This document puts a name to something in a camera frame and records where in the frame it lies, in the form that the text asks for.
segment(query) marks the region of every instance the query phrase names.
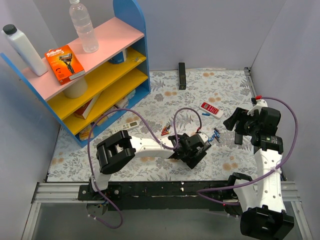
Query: pink shelf top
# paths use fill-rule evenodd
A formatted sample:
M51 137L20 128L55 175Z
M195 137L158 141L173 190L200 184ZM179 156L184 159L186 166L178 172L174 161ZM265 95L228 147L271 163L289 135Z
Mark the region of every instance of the pink shelf top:
M144 37L142 32L116 17L96 27L94 32L99 42L99 49L96 52L86 53L82 48L79 38L68 44L86 73L91 72L123 49L126 49ZM80 79L79 77L64 85L60 85L46 58L44 57L42 61L49 69L42 76L35 75L29 68L25 68L22 74L46 101Z

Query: white bottle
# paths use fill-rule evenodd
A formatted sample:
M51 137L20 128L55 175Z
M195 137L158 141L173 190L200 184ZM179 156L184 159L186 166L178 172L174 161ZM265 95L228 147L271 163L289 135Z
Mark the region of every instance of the white bottle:
M76 33L82 42L83 50L86 53L93 53L97 51L99 43L87 8L82 3L79 3L80 0L69 1L71 3L69 13Z
M22 31L17 29L15 25L5 25L1 32L9 41L14 50L16 50L16 52L20 55L22 60L35 74L41 76L48 71L47 66L42 61L34 46L32 46L27 36Z

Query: orange razor box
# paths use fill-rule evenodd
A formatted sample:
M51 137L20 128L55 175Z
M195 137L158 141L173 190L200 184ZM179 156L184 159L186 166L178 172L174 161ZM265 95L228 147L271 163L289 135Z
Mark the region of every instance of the orange razor box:
M68 45L52 49L44 54L61 85L66 84L86 72Z

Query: white wall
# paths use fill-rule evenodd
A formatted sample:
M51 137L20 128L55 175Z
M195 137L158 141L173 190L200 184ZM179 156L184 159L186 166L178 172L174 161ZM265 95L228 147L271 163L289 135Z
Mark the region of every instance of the white wall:
M15 24L42 55L57 45L32 0L0 0L0 26ZM0 35L0 52L25 64ZM0 239L21 238L37 182L51 161L58 123L0 58Z
M68 0L33 0L59 46L77 37ZM285 0L137 0L145 16L151 70L250 67ZM94 27L112 0L81 0Z
M252 66L257 94L278 97L295 111L299 134L284 173L295 180L313 239L320 239L320 1L287 0ZM288 151L294 122L281 110L278 135Z

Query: floral tablecloth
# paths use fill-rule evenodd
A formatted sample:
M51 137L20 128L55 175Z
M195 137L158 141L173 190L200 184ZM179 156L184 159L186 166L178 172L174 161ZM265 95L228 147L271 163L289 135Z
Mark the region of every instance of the floral tablecloth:
M172 122L175 112L182 107L190 107L200 114L199 106L208 102L224 111L221 119L201 115L202 132L208 136L217 128L221 143L216 140L207 155L194 168L189 169L181 160L142 157L131 160L121 171L111 177L111 181L200 181L227 180L233 172L256 177L256 162L253 147L248 138L243 145L235 145L235 133L227 131L223 121L236 109L250 109L251 92L245 73L241 70L190 70L186 72L187 88L178 90L177 71L154 71L150 73L151 93L133 109L149 123L160 137L162 128ZM138 120L131 112L125 113L111 127ZM178 133L194 134L199 126L196 114L181 111L176 120ZM142 121L138 128L129 131L132 136L151 138ZM111 135L106 129L90 145L91 158L97 161L96 145ZM62 128L59 132L53 158L49 167L47 182L87 182L91 173L87 147L79 147Z

